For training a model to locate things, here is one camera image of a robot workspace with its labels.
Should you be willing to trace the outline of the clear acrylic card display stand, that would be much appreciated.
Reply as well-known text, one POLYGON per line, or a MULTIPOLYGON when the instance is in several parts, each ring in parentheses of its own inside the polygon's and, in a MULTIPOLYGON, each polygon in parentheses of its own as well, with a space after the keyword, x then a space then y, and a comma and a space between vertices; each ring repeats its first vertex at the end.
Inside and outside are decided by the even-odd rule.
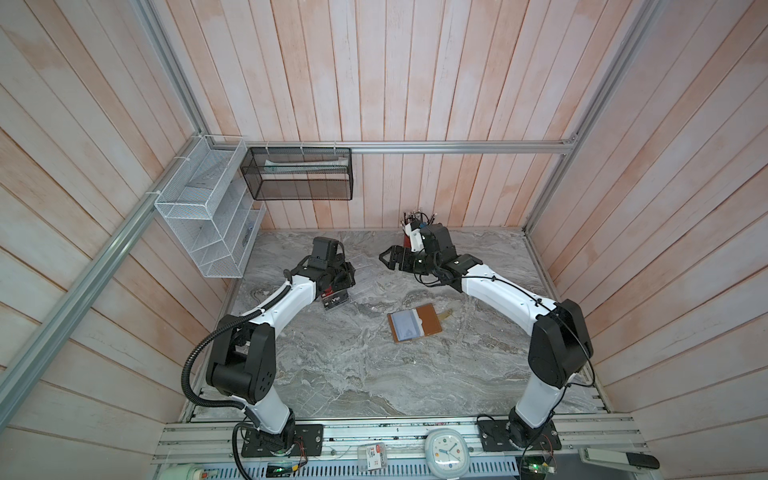
MULTIPOLYGON (((354 258, 351 263, 354 267, 354 284, 345 288, 349 293, 349 300, 343 305, 363 300, 375 289, 373 264, 369 260, 363 260, 361 263, 357 263, 357 260, 360 260, 360 257, 354 258)), ((343 289, 337 286, 332 287, 331 290, 339 291, 343 289)))

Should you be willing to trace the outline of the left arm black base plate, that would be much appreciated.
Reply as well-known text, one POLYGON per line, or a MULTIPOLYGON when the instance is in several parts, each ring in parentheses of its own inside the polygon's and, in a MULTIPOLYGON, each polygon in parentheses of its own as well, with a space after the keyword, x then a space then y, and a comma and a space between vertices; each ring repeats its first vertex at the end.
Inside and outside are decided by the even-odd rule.
POLYGON ((322 451, 324 426, 321 424, 290 424, 281 434, 261 432, 252 425, 240 429, 240 453, 245 458, 277 458, 319 456, 322 451))

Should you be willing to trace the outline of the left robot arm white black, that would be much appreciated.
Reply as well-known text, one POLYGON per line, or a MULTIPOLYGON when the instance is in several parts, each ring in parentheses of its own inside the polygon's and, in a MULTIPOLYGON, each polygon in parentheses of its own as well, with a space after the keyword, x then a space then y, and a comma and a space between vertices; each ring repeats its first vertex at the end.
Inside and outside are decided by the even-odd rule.
POLYGON ((354 273, 340 241, 316 237, 312 252, 284 272, 277 291, 257 307, 220 320, 206 383, 225 398, 212 400, 210 406, 240 410, 260 431, 283 434, 293 412, 274 388, 277 337, 302 309, 323 295, 354 286, 354 273))

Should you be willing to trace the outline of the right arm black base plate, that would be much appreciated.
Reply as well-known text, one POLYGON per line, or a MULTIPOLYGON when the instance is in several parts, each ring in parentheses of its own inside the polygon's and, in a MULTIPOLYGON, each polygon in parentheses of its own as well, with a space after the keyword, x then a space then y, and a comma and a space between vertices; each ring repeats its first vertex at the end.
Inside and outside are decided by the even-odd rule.
POLYGON ((531 428, 524 422, 478 415, 476 425, 485 452, 559 451, 562 443, 552 420, 531 428))

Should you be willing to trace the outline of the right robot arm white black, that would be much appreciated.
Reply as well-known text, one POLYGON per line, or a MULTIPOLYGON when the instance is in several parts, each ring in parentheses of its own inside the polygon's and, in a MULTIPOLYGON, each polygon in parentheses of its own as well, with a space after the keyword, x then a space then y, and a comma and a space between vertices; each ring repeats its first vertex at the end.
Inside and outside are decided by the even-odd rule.
POLYGON ((434 286, 451 287, 484 302, 530 336, 531 377, 510 411, 509 430, 530 435, 554 414, 572 378, 594 354, 581 307, 572 300, 540 297, 496 273, 471 254, 459 254, 442 224, 410 234, 410 246, 394 245, 379 255, 390 270, 410 273, 434 286))

